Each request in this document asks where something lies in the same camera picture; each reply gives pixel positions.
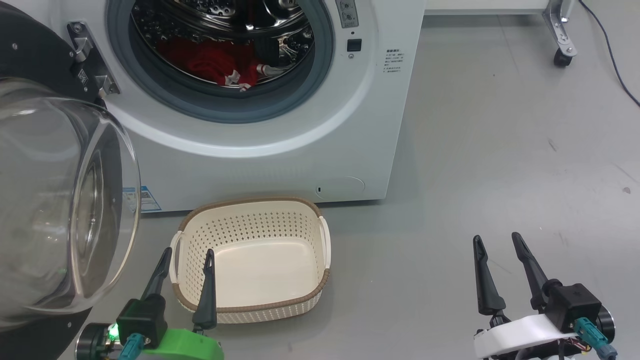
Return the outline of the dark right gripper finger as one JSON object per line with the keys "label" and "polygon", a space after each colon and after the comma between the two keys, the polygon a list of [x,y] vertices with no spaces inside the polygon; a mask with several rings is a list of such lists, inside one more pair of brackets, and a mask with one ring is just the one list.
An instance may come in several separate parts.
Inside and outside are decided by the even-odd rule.
{"label": "dark right gripper finger", "polygon": [[506,309],[506,303],[496,289],[488,265],[489,255],[480,235],[473,237],[473,256],[478,312],[484,316],[495,316]]}
{"label": "dark right gripper finger", "polygon": [[525,269],[526,280],[531,292],[530,305],[533,310],[544,312],[548,296],[544,294],[543,286],[548,281],[548,278],[521,234],[513,232],[511,238],[516,257]]}

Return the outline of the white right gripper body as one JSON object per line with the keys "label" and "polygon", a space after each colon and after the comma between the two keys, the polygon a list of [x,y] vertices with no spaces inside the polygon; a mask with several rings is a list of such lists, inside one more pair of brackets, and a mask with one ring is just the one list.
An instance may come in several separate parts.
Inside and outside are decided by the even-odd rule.
{"label": "white right gripper body", "polygon": [[478,331],[473,345],[479,360],[576,360],[590,353],[617,358],[613,340],[587,317],[572,319],[563,332],[545,314],[526,316]]}

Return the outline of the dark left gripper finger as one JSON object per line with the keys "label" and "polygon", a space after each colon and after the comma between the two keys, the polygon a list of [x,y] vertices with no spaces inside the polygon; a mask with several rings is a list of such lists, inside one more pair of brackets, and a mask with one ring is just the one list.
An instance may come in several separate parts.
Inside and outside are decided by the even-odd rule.
{"label": "dark left gripper finger", "polygon": [[198,307],[192,316],[194,332],[212,330],[218,325],[215,253],[213,249],[206,251],[203,275],[204,278]]}
{"label": "dark left gripper finger", "polygon": [[169,275],[172,255],[173,249],[171,247],[167,247],[163,250],[160,259],[151,274],[150,280],[147,283],[146,289],[142,293],[142,301],[146,301],[151,296],[158,296],[161,293],[163,283]]}

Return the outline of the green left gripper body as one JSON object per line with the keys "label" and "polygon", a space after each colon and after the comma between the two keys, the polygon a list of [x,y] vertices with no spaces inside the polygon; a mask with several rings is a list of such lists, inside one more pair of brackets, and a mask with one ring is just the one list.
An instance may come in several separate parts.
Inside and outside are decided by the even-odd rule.
{"label": "green left gripper body", "polygon": [[170,328],[156,348],[141,333],[126,337],[116,323],[90,323],[75,346],[76,360],[222,360],[219,342],[201,333]]}

